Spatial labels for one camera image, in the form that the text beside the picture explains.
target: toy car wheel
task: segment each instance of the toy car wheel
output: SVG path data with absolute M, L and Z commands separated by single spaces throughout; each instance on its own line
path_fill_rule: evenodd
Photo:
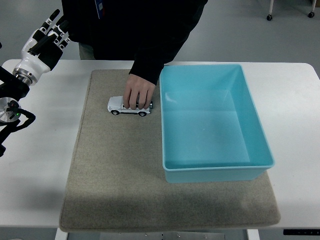
M 308 14 L 308 17 L 309 18 L 313 18 L 315 16 L 315 13 L 313 11 L 311 11 L 309 14 Z
M 111 113 L 112 113 L 113 115 L 118 115 L 118 114 L 119 114 L 119 112 L 116 111 L 116 110 L 112 110 Z
M 147 115 L 144 111 L 141 111 L 138 113 L 141 117 L 144 117 L 145 115 Z

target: robotic arm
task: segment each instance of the robotic arm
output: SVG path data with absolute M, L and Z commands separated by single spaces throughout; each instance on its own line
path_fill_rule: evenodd
M 60 11 L 53 14 L 35 30 L 21 51 L 21 61 L 9 73 L 0 66 L 0 126 L 5 126 L 0 131 L 0 157 L 6 148 L 2 145 L 11 134 L 29 126 L 35 115 L 21 108 L 19 100 L 29 92 L 29 86 L 35 85 L 42 74 L 51 71 L 58 63 L 64 48 L 70 42 L 67 36 L 68 21 L 62 16 L 56 24 L 55 18 Z M 27 120 L 21 122 L 19 117 L 25 115 Z

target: fingers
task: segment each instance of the fingers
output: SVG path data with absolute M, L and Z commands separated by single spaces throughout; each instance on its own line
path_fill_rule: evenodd
M 130 74 L 123 93 L 124 107 L 136 109 L 137 99 L 139 109 L 147 109 L 151 103 L 156 85 L 142 77 Z

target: black jacket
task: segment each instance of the black jacket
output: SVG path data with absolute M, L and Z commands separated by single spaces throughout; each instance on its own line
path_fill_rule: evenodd
M 134 60 L 130 71 L 157 84 L 197 25 L 208 0 L 62 0 L 70 39 L 93 46 L 97 60 Z

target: floor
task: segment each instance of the floor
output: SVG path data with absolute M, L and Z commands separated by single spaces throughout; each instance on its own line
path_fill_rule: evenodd
M 175 61 L 308 63 L 320 76 L 320 8 L 309 18 L 311 0 L 274 1 L 273 20 L 267 21 L 269 4 L 268 0 L 209 0 Z M 29 36 L 55 9 L 62 9 L 60 0 L 1 0 L 0 65 L 20 58 Z M 70 43 L 62 59 L 79 60 L 78 45 Z M 79 234 L 70 234 L 68 239 L 102 238 L 97 233 Z M 0 240 L 54 237 L 53 228 L 0 228 Z M 282 230 L 277 229 L 261 230 L 260 238 L 319 240 L 320 236 L 283 236 Z

